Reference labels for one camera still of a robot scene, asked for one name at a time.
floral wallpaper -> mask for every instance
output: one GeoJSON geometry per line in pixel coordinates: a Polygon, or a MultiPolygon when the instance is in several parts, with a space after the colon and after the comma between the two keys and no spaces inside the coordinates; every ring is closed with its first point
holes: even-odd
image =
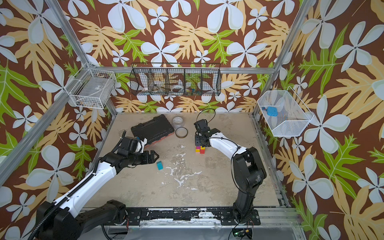
{"type": "MultiPolygon", "coordinates": [[[[64,0],[60,5],[96,66],[273,67],[301,1],[64,0]]],[[[119,112],[252,112],[268,79],[224,74],[219,96],[186,97],[134,96],[129,73],[116,77],[112,101],[119,112]]]]}
{"type": "Polygon", "coordinates": [[[94,65],[221,63],[268,67],[299,0],[60,1],[94,65]]]}
{"type": "Polygon", "coordinates": [[[383,9],[318,0],[273,85],[292,87],[315,117],[283,138],[260,120],[307,239],[384,238],[383,9]]]}
{"type": "MultiPolygon", "coordinates": [[[[80,67],[43,0],[0,0],[0,164],[80,67]]],[[[69,102],[0,187],[0,239],[27,239],[36,209],[82,179],[110,122],[108,110],[69,102]]]]}

aluminum frame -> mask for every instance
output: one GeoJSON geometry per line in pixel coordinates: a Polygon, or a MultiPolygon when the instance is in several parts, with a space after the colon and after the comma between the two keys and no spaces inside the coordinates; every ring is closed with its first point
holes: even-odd
{"type": "Polygon", "coordinates": [[[310,7],[313,6],[315,3],[316,3],[316,0],[304,0],[302,5],[300,6],[300,9],[296,15],[296,18],[293,21],[292,27],[289,30],[288,36],[284,41],[280,54],[277,57],[277,61],[273,66],[274,72],[272,76],[270,76],[268,81],[265,83],[263,91],[260,93],[260,95],[263,95],[265,91],[267,91],[267,89],[269,89],[272,86],[273,82],[278,77],[277,75],[279,74],[279,69],[282,66],[282,62],[285,56],[287,55],[287,53],[290,51],[296,35],[298,34],[299,30],[301,30],[300,28],[303,25],[304,19],[307,16],[310,7]]]}
{"type": "MultiPolygon", "coordinates": [[[[85,73],[84,70],[79,72],[79,76],[85,73]]],[[[72,89],[76,84],[76,81],[72,81],[68,85],[68,89],[72,89]]],[[[11,176],[13,171],[19,166],[19,163],[31,150],[33,145],[39,140],[40,136],[45,132],[48,126],[52,123],[59,112],[68,103],[70,97],[68,94],[61,94],[42,115],[42,117],[36,122],[31,130],[23,137],[23,139],[16,145],[12,152],[7,156],[5,161],[0,167],[0,186],[11,176]]]]}
{"type": "Polygon", "coordinates": [[[72,45],[74,52],[79,57],[81,64],[84,66],[85,64],[91,65],[90,61],[87,58],[86,53],[81,47],[81,43],[76,36],[75,31],[73,30],[71,24],[66,19],[64,15],[64,11],[61,8],[58,0],[45,0],[48,7],[54,12],[59,24],[61,26],[61,30],[65,34],[68,39],[68,42],[72,45]]]}

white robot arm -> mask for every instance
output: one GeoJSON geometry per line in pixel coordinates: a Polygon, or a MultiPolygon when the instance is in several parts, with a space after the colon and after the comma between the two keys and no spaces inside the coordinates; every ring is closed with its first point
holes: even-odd
{"type": "MultiPolygon", "coordinates": [[[[205,119],[195,123],[195,143],[197,146],[212,146],[231,160],[232,178],[239,189],[237,200],[233,204],[233,217],[237,221],[244,220],[252,211],[256,190],[266,177],[264,166],[255,148],[239,146],[219,130],[210,130],[207,124],[205,119]]],[[[36,214],[37,224],[28,240],[35,236],[40,240],[76,240],[81,234],[100,224],[122,223],[126,207],[115,200],[91,211],[81,214],[79,212],[87,201],[123,168],[129,165],[151,164],[159,158],[154,151],[143,151],[145,144],[146,141],[125,137],[124,132],[116,147],[100,158],[93,171],[82,181],[55,202],[44,202],[39,206],[36,214]]]]}

cable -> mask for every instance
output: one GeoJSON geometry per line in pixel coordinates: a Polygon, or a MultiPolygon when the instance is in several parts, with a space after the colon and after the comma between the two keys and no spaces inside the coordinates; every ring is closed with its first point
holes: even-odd
{"type": "Polygon", "coordinates": [[[103,234],[104,234],[105,238],[108,239],[108,240],[112,240],[112,239],[108,236],[107,232],[105,231],[104,224],[101,225],[101,229],[103,230],[103,234]]]}
{"type": "Polygon", "coordinates": [[[120,137],[119,142],[116,144],[116,146],[112,149],[111,152],[116,152],[116,150],[119,148],[119,145],[121,144],[121,141],[122,141],[123,137],[125,137],[126,133],[127,133],[127,131],[124,130],[122,135],[121,135],[121,137],[120,137]]]}
{"type": "Polygon", "coordinates": [[[209,110],[209,109],[212,109],[212,110],[214,111],[214,113],[215,113],[214,117],[215,117],[215,116],[216,116],[216,110],[213,109],[213,108],[206,108],[206,109],[202,110],[201,112],[199,112],[199,114],[198,114],[197,117],[196,117],[196,122],[197,122],[197,118],[199,117],[200,113],[204,112],[205,110],[209,110]]]}

white paint splatter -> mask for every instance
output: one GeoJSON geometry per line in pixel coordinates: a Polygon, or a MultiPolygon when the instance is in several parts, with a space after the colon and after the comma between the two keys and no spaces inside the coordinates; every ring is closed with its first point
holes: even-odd
{"type": "Polygon", "coordinates": [[[201,172],[202,172],[202,171],[200,171],[200,172],[195,172],[194,174],[186,174],[186,175],[183,175],[183,176],[181,176],[180,180],[183,179],[183,178],[186,177],[186,176],[191,177],[191,176],[193,176],[193,175],[200,174],[201,172]]]}
{"type": "Polygon", "coordinates": [[[177,188],[181,187],[181,185],[184,183],[184,180],[183,181],[179,181],[177,178],[175,178],[175,180],[179,183],[179,186],[177,188]]]}
{"type": "Polygon", "coordinates": [[[173,176],[173,172],[174,172],[174,170],[177,169],[177,167],[175,167],[175,168],[166,167],[166,168],[169,168],[169,169],[170,169],[170,175],[171,175],[171,176],[173,176]]]}

